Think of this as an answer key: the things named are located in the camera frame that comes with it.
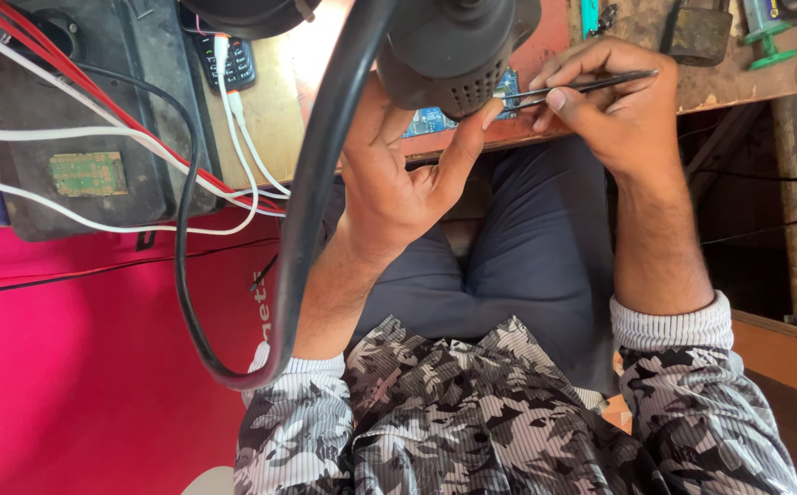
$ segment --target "fingernail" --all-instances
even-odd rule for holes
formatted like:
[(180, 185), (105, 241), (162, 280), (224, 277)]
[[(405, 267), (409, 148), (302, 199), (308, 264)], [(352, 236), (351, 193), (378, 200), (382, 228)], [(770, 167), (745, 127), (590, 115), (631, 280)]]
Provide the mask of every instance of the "fingernail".
[(554, 90), (548, 93), (548, 96), (546, 96), (546, 103), (548, 104), (549, 108), (555, 112), (559, 112), (560, 108), (563, 108), (563, 106), (567, 103), (567, 95), (559, 89)]
[(493, 119), (495, 119), (496, 116), (498, 116), (503, 112), (503, 108), (506, 107), (506, 103), (501, 99), (499, 100), (499, 102), (500, 102), (499, 105), (493, 105), (493, 108), (491, 108), (487, 112), (487, 116), (484, 117), (484, 125), (481, 126), (481, 129), (487, 130), (487, 128), (490, 127), (490, 124), (493, 123)]

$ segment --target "green tool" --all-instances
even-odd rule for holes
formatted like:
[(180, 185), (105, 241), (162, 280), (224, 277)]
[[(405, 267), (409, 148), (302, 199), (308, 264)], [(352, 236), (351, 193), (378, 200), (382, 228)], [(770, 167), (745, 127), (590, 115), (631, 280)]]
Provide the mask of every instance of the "green tool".
[(788, 22), (780, 19), (777, 0), (744, 0), (744, 11), (750, 34), (744, 38), (745, 45), (762, 41), (764, 57), (753, 61), (748, 71), (763, 69), (776, 63), (786, 62), (797, 55), (797, 49), (778, 51), (775, 36), (790, 28)]

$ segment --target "floral shirt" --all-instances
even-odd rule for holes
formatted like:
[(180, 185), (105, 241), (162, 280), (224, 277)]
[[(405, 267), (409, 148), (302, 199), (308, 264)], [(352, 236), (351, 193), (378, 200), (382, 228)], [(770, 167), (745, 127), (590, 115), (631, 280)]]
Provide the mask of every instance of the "floral shirt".
[(293, 359), (245, 396), (236, 493), (797, 494), (768, 404), (730, 351), (725, 296), (679, 316), (612, 307), (633, 435), (517, 318), (471, 345), (391, 317), (346, 364)]

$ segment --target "man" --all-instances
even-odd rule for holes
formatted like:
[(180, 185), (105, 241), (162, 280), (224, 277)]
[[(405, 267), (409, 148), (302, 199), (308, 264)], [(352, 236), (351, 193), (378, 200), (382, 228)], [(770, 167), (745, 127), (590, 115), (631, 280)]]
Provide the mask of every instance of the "man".
[[(589, 96), (560, 87), (647, 70), (658, 75)], [(408, 173), (399, 142), (413, 113), (372, 78), (294, 358), (246, 397), (237, 493), (797, 493), (701, 257), (676, 85), (668, 57), (618, 39), (548, 62), (531, 88), (560, 88), (533, 129), (557, 116), (581, 138), (496, 167), (464, 277), (433, 225), (503, 104), (463, 121), (437, 166)], [(614, 261), (602, 166), (620, 191)], [(633, 436), (598, 415), (617, 381)]]

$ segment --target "red wire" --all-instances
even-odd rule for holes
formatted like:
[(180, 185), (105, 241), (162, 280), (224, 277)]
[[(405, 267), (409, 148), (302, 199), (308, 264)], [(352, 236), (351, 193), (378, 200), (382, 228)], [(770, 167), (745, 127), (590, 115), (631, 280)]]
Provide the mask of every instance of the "red wire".
[[(62, 74), (64, 74), (66, 77), (71, 78), (75, 83), (80, 85), (87, 92), (89, 92), (94, 97), (102, 101), (130, 129), (136, 129), (139, 130), (140, 132), (144, 132), (145, 134), (149, 135), (151, 138), (160, 143), (163, 146), (163, 148), (165, 148), (168, 152), (170, 152), (172, 156), (176, 158), (176, 160), (178, 160), (180, 163), (182, 163), (185, 166), (190, 166), (190, 162), (188, 160), (184, 159), (181, 155), (172, 150), (172, 148), (170, 148), (165, 143), (163, 143), (159, 138), (154, 136), (148, 129), (146, 129), (138, 121), (136, 121), (136, 119), (133, 119), (127, 112), (123, 110), (123, 108), (119, 107), (111, 98), (108, 97), (108, 95), (105, 94), (105, 92), (102, 91), (102, 89), (98, 85), (96, 85), (96, 83), (92, 81), (92, 79), (89, 78), (89, 76), (87, 76), (86, 73), (84, 73), (83, 71), (81, 71), (81, 69), (79, 69), (76, 65), (74, 65), (74, 62), (72, 62), (71, 59), (69, 59), (58, 47), (56, 47), (56, 45), (54, 45), (53, 42), (46, 37), (46, 35), (41, 33), (40, 29), (35, 27), (35, 25), (32, 24), (29, 19), (25, 18), (18, 11), (14, 10), (14, 8), (11, 7), (7, 2), (4, 2), (4, 0), (0, 0), (0, 13), (10, 18), (10, 20), (16, 22), (20, 27), (25, 29), (32, 37), (34, 37), (35, 40), (38, 41), (40, 44), (29, 39), (28, 36), (19, 31), (15, 26), (9, 23), (4, 17), (0, 17), (1, 29), (9, 33), (17, 40), (19, 40), (23, 45), (25, 45), (30, 50), (35, 52), (36, 55), (43, 58), (44, 61), (50, 63), (54, 68), (62, 72)], [(203, 178), (203, 180), (211, 183), (222, 192), (228, 194), (236, 192), (233, 188), (229, 187), (224, 182), (218, 180), (218, 178), (215, 175), (210, 174), (205, 170), (200, 170), (199, 175), (200, 177)], [(247, 204), (249, 206), (253, 205), (253, 201), (250, 198), (238, 197), (236, 199), (240, 203)], [(263, 211), (270, 211), (277, 213), (284, 212), (282, 209), (279, 209), (273, 202), (265, 198), (261, 198), (260, 201), (261, 203), (269, 204), (272, 208), (275, 208), (275, 210), (271, 210), (269, 208), (261, 207), (261, 210)]]

